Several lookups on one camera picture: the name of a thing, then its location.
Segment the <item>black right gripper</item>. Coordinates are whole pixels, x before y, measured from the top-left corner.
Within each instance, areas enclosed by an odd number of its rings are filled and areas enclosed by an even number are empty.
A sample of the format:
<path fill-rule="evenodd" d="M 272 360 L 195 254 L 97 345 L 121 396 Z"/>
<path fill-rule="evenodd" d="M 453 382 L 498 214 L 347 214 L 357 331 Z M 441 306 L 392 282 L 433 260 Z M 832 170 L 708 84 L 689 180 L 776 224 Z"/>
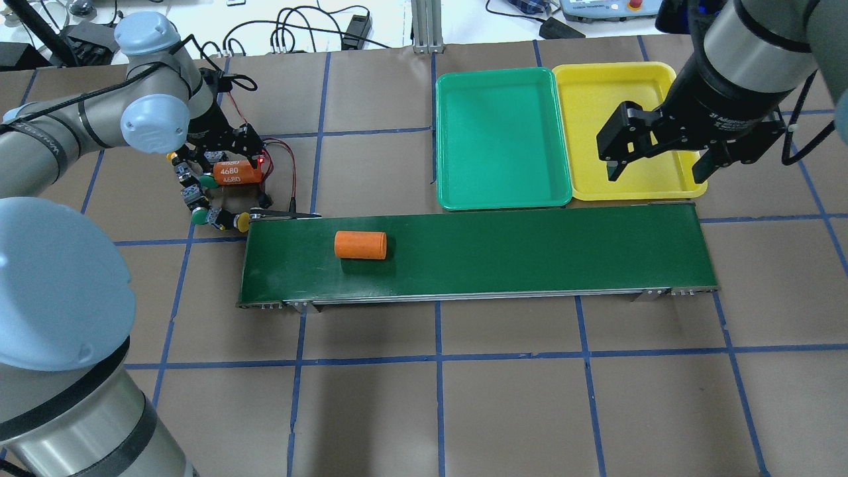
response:
<path fill-rule="evenodd" d="M 702 184 L 720 168 L 736 162 L 754 164 L 785 132 L 779 111 L 734 122 L 700 105 L 672 115 L 665 105 L 645 111 L 636 102 L 623 101 L 597 133 L 596 144 L 611 182 L 634 161 L 675 150 L 708 149 L 692 166 L 694 182 Z"/>

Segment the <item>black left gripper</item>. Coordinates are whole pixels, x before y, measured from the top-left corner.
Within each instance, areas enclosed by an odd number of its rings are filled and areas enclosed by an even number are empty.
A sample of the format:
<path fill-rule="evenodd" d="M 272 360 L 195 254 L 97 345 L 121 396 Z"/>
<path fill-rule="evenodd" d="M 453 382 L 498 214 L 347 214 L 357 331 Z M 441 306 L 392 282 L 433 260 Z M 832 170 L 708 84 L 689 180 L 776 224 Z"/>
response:
<path fill-rule="evenodd" d="M 266 148 L 251 124 L 245 122 L 242 126 L 232 127 L 221 106 L 212 100 L 202 115 L 189 121 L 187 140 L 175 152 L 191 166 L 194 176 L 212 176 L 212 163 L 204 153 L 215 151 L 242 155 L 252 167 L 258 167 Z"/>

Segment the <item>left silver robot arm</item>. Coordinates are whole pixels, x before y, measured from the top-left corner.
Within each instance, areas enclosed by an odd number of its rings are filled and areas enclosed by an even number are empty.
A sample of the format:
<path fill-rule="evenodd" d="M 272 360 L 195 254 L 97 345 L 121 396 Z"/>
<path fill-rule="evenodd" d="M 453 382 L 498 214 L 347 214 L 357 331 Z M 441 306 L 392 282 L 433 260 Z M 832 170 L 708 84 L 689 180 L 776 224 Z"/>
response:
<path fill-rule="evenodd" d="M 136 317 L 114 242 L 78 209 L 42 198 L 83 155 L 116 147 L 169 154 L 191 220 L 245 232 L 246 213 L 210 205 L 227 161 L 264 181 L 262 139 L 221 111 L 221 72 L 200 69 L 175 25 L 131 13 L 114 37 L 121 83 L 23 103 L 2 122 L 2 447 L 21 476 L 196 476 L 155 406 L 125 370 Z"/>

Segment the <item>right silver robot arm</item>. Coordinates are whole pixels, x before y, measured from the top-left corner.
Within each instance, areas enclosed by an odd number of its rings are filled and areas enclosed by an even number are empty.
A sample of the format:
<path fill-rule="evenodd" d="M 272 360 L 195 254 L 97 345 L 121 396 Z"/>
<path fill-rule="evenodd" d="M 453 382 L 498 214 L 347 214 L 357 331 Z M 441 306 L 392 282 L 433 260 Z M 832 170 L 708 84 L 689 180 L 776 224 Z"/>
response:
<path fill-rule="evenodd" d="M 600 129 L 609 181 L 634 161 L 688 150 L 702 151 L 692 166 L 701 184 L 723 167 L 757 162 L 778 139 L 784 165 L 832 133 L 846 139 L 845 1 L 663 1 L 655 27 L 690 35 L 693 52 L 657 108 L 624 101 Z M 805 99 L 816 73 L 835 117 L 791 154 L 802 103 L 789 121 L 779 105 L 794 90 Z"/>

